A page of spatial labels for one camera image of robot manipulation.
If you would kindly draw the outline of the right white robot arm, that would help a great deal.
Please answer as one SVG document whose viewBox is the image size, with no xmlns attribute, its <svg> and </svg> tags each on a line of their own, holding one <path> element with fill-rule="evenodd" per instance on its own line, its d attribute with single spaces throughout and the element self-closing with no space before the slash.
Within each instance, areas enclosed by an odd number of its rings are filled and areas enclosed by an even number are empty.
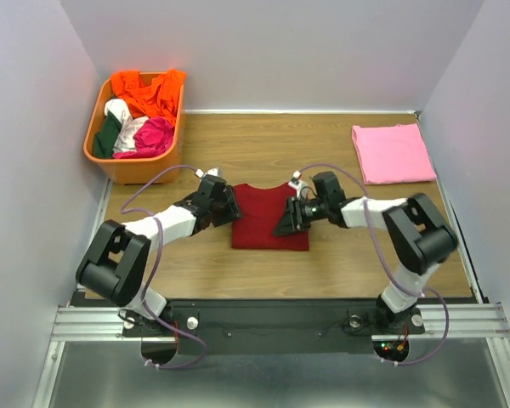
<svg viewBox="0 0 510 408">
<path fill-rule="evenodd" d="M 418 299 L 428 293 L 429 278 L 458 247 L 456 233 L 424 194 L 394 200 L 290 197 L 273 234 L 304 232 L 322 219 L 344 229 L 369 230 L 389 278 L 374 311 L 375 324 L 385 332 L 405 324 Z"/>
</svg>

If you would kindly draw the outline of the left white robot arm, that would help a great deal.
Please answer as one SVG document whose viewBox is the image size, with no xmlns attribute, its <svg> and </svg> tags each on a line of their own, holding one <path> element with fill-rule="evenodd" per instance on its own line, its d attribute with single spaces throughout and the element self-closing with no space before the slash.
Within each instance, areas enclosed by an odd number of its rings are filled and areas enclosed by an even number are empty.
<svg viewBox="0 0 510 408">
<path fill-rule="evenodd" d="M 76 281 L 117 307 L 142 316 L 143 325 L 152 334 L 164 334 L 171 328 L 173 316 L 166 309 L 167 300 L 144 279 L 150 252 L 156 252 L 159 263 L 165 245 L 240 217 L 233 187 L 225 184 L 214 192 L 198 190 L 138 221 L 120 224 L 107 220 L 90 242 Z"/>
</svg>

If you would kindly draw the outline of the dark red t shirt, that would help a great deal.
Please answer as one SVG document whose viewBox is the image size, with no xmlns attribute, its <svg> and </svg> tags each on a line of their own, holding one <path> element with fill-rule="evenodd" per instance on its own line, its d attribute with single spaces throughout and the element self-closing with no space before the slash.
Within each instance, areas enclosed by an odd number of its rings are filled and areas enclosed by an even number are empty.
<svg viewBox="0 0 510 408">
<path fill-rule="evenodd" d="M 277 236 L 274 230 L 286 210 L 287 199 L 296 191 L 287 183 L 270 189 L 249 184 L 234 186 L 241 218 L 232 224 L 231 247 L 242 250 L 309 250 L 307 231 Z"/>
</svg>

